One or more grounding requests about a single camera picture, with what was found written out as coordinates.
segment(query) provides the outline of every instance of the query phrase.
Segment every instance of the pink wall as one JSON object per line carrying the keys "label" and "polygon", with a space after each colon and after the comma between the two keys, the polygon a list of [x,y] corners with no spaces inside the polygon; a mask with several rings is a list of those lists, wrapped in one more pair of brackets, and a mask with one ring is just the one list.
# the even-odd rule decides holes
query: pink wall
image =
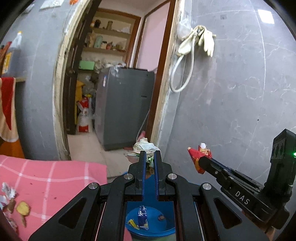
{"label": "pink wall", "polygon": [[137,68],[154,70],[158,66],[170,3],[151,14],[145,23]]}

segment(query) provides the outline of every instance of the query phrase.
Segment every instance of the blue bucket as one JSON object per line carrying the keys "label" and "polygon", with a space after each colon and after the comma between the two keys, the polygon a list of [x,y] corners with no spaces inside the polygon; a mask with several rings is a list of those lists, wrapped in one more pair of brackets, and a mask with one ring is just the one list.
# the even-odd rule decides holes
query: blue bucket
{"label": "blue bucket", "polygon": [[[147,209],[148,230],[135,229],[127,224],[133,219],[138,224],[138,211],[140,205]],[[164,220],[159,221],[159,216],[163,215]],[[144,200],[141,202],[128,202],[126,210],[126,228],[137,237],[157,238],[175,233],[174,206],[173,202],[159,202],[155,197],[154,175],[145,180]]]}

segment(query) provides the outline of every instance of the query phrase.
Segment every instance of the wooden shelf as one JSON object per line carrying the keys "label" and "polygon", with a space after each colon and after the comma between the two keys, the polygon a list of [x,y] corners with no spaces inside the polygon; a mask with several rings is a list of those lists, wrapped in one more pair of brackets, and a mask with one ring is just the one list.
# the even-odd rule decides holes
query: wooden shelf
{"label": "wooden shelf", "polygon": [[100,49],[100,48],[83,48],[83,51],[103,53],[103,54],[112,54],[112,55],[117,55],[117,56],[126,55],[126,52],[114,51],[114,50],[110,50],[110,49]]}
{"label": "wooden shelf", "polygon": [[104,35],[115,36],[115,37],[124,38],[124,39],[129,39],[131,37],[130,34],[117,32],[115,30],[107,30],[104,28],[92,28],[91,27],[91,30],[93,30],[96,34],[104,34]]}
{"label": "wooden shelf", "polygon": [[120,21],[120,22],[124,22],[124,23],[129,23],[129,24],[135,23],[135,19],[133,19],[133,18],[123,16],[123,15],[114,14],[114,13],[104,12],[104,9],[101,9],[101,10],[99,9],[96,12],[95,17],[96,18],[107,18],[107,19]]}

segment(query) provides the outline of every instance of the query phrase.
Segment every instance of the metal screw cap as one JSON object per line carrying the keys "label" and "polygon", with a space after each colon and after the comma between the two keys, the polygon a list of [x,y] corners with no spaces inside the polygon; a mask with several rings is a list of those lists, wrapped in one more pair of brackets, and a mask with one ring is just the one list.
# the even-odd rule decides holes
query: metal screw cap
{"label": "metal screw cap", "polygon": [[175,180],[177,178],[177,175],[175,173],[170,173],[168,175],[168,178],[171,179],[171,180]]}
{"label": "metal screw cap", "polygon": [[126,179],[126,180],[130,180],[130,179],[132,179],[133,178],[133,175],[132,174],[130,174],[130,173],[127,173],[127,174],[124,174],[124,179]]}
{"label": "metal screw cap", "polygon": [[89,184],[89,189],[94,190],[94,189],[96,189],[97,187],[98,187],[98,184],[97,184],[97,183],[90,183],[90,184]]}
{"label": "metal screw cap", "polygon": [[203,187],[203,189],[205,189],[205,190],[210,190],[210,189],[212,188],[211,184],[209,184],[209,183],[204,183],[204,184],[202,185],[202,187]]}

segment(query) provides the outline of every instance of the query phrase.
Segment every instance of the green box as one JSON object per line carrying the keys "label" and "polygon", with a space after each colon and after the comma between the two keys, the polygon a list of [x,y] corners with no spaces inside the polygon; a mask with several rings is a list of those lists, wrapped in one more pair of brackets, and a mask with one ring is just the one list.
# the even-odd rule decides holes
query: green box
{"label": "green box", "polygon": [[80,60],[79,69],[94,70],[94,61]]}

